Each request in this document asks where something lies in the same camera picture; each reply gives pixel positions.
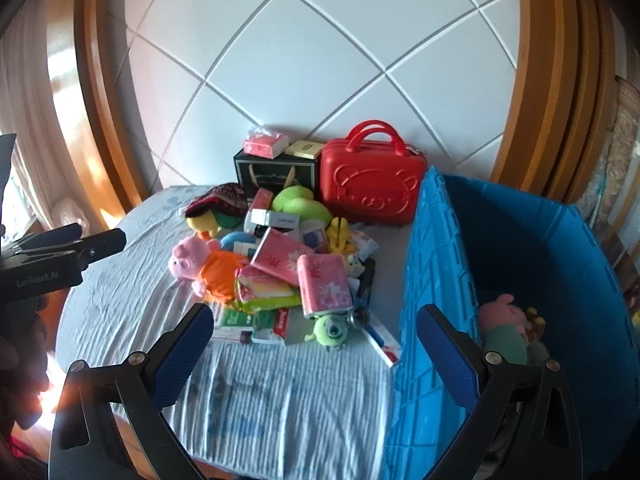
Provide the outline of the person left hand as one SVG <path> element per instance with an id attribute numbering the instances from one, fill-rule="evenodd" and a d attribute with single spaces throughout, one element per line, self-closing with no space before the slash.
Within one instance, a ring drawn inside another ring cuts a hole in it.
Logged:
<path id="1" fill-rule="evenodd" d="M 29 429 L 41 416 L 38 399 L 49 389 L 43 296 L 1 306 L 1 434 Z"/>

